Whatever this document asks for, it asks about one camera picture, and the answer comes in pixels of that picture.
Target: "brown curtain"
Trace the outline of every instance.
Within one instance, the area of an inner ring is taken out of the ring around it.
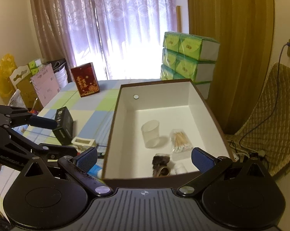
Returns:
[[[47,61],[66,58],[75,67],[65,13],[64,0],[30,0],[36,34],[43,58]]]
[[[106,78],[93,0],[31,0],[31,6],[44,58],[66,58],[71,68],[94,62],[98,78]]]
[[[220,43],[208,104],[224,133],[234,134],[255,107],[265,81],[274,0],[188,0],[190,33]]]

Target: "black product box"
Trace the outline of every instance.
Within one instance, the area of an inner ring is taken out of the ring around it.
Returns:
[[[55,120],[57,128],[53,133],[61,145],[69,145],[73,139],[73,119],[67,107],[60,108],[56,111]]]

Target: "green tissue packaging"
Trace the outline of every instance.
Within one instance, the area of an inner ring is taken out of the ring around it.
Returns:
[[[168,49],[163,49],[162,63],[183,78],[197,83],[212,81],[215,68],[214,62],[197,61]]]
[[[176,71],[169,68],[168,66],[162,64],[160,79],[164,81],[164,80],[184,79],[184,77],[178,74]]]
[[[220,43],[213,38],[165,32],[163,47],[198,61],[217,61]]]

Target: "quilted chair cover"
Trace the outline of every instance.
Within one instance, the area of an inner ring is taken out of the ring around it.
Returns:
[[[239,146],[239,140],[271,114],[277,92],[277,70],[276,63],[269,71],[263,91],[246,123],[236,134],[226,135],[227,140],[233,140],[238,148],[249,153],[251,151],[244,147],[264,150],[272,176],[290,162],[290,68],[280,65],[278,102],[273,115],[241,141],[243,148]]]

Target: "pink paper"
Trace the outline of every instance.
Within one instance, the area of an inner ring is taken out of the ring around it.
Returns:
[[[51,64],[45,65],[31,80],[43,107],[60,91]]]

